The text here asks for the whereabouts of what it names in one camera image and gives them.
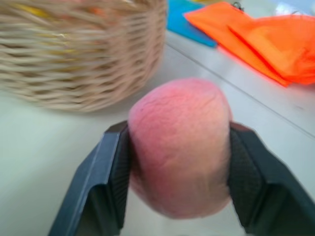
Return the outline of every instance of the blue cloth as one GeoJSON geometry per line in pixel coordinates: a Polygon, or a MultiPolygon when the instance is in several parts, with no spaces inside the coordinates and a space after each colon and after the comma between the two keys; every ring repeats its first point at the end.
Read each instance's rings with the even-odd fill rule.
{"type": "Polygon", "coordinates": [[[190,0],[168,0],[168,2],[168,30],[209,47],[217,46],[217,43],[214,40],[212,40],[204,32],[201,32],[192,26],[183,16],[184,13],[198,10],[203,8],[204,5],[190,0]]]}

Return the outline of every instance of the table surface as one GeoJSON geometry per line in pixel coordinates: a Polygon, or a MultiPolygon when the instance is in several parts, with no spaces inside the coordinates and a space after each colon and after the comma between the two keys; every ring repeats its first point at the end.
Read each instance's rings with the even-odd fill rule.
{"type": "Polygon", "coordinates": [[[271,0],[271,1],[275,3],[278,3],[278,2],[288,3],[290,5],[297,7],[299,10],[307,14],[312,14],[311,8],[312,8],[312,5],[315,3],[314,0],[271,0]]]}
{"type": "MultiPolygon", "coordinates": [[[[255,129],[315,199],[315,86],[283,88],[223,50],[167,33],[160,70],[144,89],[100,112],[73,114],[38,108],[0,93],[0,235],[46,236],[72,176],[110,125],[158,85],[183,77],[214,82],[234,120],[255,129]]],[[[132,193],[123,236],[242,236],[232,205],[203,219],[174,221],[132,193]]]]}

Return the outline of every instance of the orange fabric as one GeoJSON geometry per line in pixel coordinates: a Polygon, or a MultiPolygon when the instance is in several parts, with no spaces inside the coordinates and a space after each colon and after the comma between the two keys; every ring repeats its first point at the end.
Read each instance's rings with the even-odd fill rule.
{"type": "Polygon", "coordinates": [[[221,2],[186,19],[254,69],[283,86],[315,83],[315,18],[253,19],[221,2]]]}

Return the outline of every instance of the yellow object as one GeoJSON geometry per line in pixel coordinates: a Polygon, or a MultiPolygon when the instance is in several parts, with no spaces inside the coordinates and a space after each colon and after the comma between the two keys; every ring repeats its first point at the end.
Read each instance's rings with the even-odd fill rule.
{"type": "Polygon", "coordinates": [[[15,4],[15,6],[21,10],[25,10],[35,16],[39,16],[39,17],[42,17],[42,18],[49,18],[50,16],[44,12],[43,10],[40,10],[36,7],[31,7],[31,6],[25,6],[25,5],[22,5],[22,4],[15,4]]]}

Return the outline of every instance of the woven basket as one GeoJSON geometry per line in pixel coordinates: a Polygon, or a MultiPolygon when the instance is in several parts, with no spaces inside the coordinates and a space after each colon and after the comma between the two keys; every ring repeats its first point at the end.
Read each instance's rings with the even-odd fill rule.
{"type": "Polygon", "coordinates": [[[165,0],[0,0],[0,85],[90,112],[142,88],[161,60],[165,0]]]}

